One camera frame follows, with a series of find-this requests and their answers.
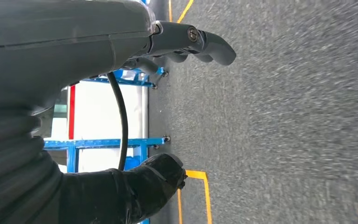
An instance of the blue metal rack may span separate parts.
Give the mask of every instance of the blue metal rack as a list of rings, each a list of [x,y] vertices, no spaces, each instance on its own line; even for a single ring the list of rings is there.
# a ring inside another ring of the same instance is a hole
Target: blue metal rack
[[[148,138],[148,139],[128,139],[128,147],[134,148],[134,156],[127,156],[124,170],[129,170],[140,165],[147,159],[148,147],[156,147],[169,141],[169,137]],[[77,173],[79,168],[80,149],[98,148],[119,148],[120,139],[101,139],[101,140],[68,140],[68,141],[45,141],[45,150],[67,150],[67,172]],[[149,224],[149,220],[142,221],[141,224]]]
[[[146,74],[145,77],[140,79],[141,74],[143,73],[141,70],[132,69],[130,71],[135,72],[135,76],[133,77],[133,79],[123,78],[123,70],[116,70],[113,72],[113,74],[115,75],[115,78],[119,84],[144,86],[144,87],[149,87],[149,88],[154,88],[154,89],[157,88],[157,86],[154,83],[147,81],[147,79],[149,78],[149,74]],[[168,72],[164,68],[160,67],[156,74],[159,76],[166,76],[168,74]],[[87,78],[87,79],[83,79],[82,81],[109,83],[109,80],[106,77]]]

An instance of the gray plastic housing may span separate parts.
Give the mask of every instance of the gray plastic housing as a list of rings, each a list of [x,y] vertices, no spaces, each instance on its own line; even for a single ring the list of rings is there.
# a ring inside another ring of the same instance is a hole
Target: gray plastic housing
[[[0,107],[51,107],[61,89],[147,48],[154,15],[132,0],[0,0]]]

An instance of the bolt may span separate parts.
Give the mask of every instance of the bolt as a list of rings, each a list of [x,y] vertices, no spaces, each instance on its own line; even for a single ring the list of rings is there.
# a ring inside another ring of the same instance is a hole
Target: bolt
[[[189,28],[188,35],[189,35],[189,39],[192,42],[197,41],[197,39],[198,39],[198,31],[194,27]]]
[[[171,141],[171,137],[169,135],[164,135],[164,142]]]

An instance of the gray floor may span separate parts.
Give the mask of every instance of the gray floor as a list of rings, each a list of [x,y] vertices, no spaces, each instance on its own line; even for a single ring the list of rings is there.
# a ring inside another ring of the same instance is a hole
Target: gray floor
[[[172,142],[151,154],[207,172],[213,223],[358,223],[358,4],[327,2],[194,0],[183,20],[238,57],[170,64],[149,125]],[[184,224],[206,223],[201,181],[182,200]],[[151,222],[177,224],[176,197]]]

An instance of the black cable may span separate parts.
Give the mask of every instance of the black cable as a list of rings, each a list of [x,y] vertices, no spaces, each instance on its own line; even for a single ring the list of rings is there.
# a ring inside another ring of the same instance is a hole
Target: black cable
[[[120,113],[121,118],[121,128],[122,135],[120,140],[120,161],[118,163],[118,169],[124,170],[125,159],[127,157],[127,148],[128,148],[128,119],[127,119],[127,111],[125,109],[123,94],[121,93],[120,86],[117,83],[116,77],[112,72],[106,74],[108,77],[109,83],[115,93],[116,102],[118,105],[118,111]]]

